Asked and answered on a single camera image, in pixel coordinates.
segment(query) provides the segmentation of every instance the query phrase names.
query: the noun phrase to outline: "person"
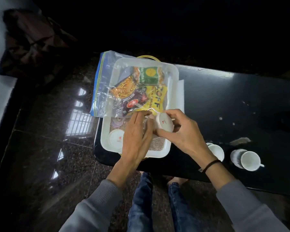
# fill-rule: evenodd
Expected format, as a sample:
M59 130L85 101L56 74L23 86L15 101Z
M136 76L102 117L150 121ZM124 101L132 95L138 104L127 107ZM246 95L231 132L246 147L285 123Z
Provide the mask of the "person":
M207 147L196 121L179 109L166 110L166 113L174 119L174 132L158 129L157 135L174 143L203 169L216 188L216 196L228 213L235 231L289 231L267 205L260 203L217 160ZM120 160L92 195L77 204L60 232L108 230L112 212L122 198L125 182L136 171L152 141L152 119L148 120L143 134L144 117L150 114L149 111L140 111L132 115L124 133ZM174 178L168 183L174 229L182 232L200 231L197 219L191 215L188 204L179 191L184 181L185 179ZM143 173L129 211L128 231L153 231L151 196L150 174Z

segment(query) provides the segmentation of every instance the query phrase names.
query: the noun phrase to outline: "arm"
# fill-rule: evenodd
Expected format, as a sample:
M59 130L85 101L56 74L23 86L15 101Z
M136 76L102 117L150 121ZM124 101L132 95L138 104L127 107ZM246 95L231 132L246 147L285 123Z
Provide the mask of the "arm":
M144 135L143 121L144 116L150 114L149 111L141 111L132 115L124 133L120 160L92 195L77 204L60 232L108 230L112 212L121 200L126 180L135 172L149 149L153 120L148 120Z
M167 110L173 121L173 133L158 129L157 134L174 143L204 169L217 158L207 147L197 122L181 110ZM221 164L209 167L206 175L217 190L217 198L228 213L236 231L289 231L265 204L261 204L244 185Z

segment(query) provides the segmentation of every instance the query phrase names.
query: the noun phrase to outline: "person's right hand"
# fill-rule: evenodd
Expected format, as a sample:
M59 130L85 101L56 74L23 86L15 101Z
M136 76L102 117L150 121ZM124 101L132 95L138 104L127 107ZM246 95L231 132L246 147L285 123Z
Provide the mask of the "person's right hand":
M196 121L187 117L180 109L165 111L173 120L174 131L157 129L159 137L166 138L179 149L190 155L201 168L217 159L207 147Z

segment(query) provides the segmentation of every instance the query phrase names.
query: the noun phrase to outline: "clear plastic bag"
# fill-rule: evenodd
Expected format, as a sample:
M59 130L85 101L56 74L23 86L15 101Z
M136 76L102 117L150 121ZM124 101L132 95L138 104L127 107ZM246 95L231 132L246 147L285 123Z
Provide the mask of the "clear plastic bag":
M130 117L134 111L150 108L154 113L162 112L168 104L168 85L172 83L172 70L167 65L114 51L101 53L91 115Z

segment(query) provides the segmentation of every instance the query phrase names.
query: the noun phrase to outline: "jeans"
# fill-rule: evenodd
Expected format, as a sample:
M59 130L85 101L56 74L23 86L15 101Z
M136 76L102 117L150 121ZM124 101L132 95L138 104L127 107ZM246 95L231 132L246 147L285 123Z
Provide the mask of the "jeans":
M172 183L168 190L174 229L176 232L200 231L199 222L191 214L189 206L179 191L178 183ZM143 173L136 188L129 211L128 232L152 232L152 179Z

